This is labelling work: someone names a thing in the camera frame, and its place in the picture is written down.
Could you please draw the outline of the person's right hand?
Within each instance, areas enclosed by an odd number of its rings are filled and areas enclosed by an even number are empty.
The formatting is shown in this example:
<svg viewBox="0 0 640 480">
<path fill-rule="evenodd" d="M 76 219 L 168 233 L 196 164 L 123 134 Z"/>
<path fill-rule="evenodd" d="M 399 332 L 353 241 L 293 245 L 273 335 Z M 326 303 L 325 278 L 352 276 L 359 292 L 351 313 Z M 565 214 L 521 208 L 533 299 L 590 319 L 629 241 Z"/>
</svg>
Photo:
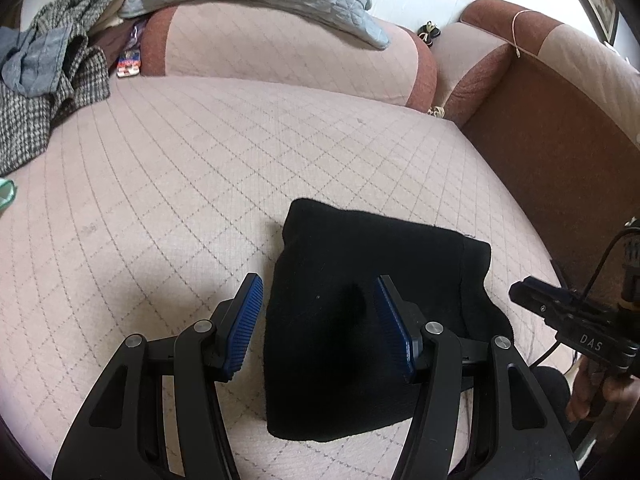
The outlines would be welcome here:
<svg viewBox="0 0 640 480">
<path fill-rule="evenodd" d="M 606 403 L 613 405 L 611 415 L 605 419 L 614 428 L 625 425 L 639 402 L 639 379 L 634 376 L 608 376 L 597 362 L 582 356 L 579 359 L 573 391 L 565 409 L 569 422 L 586 419 L 598 393 Z"/>
</svg>

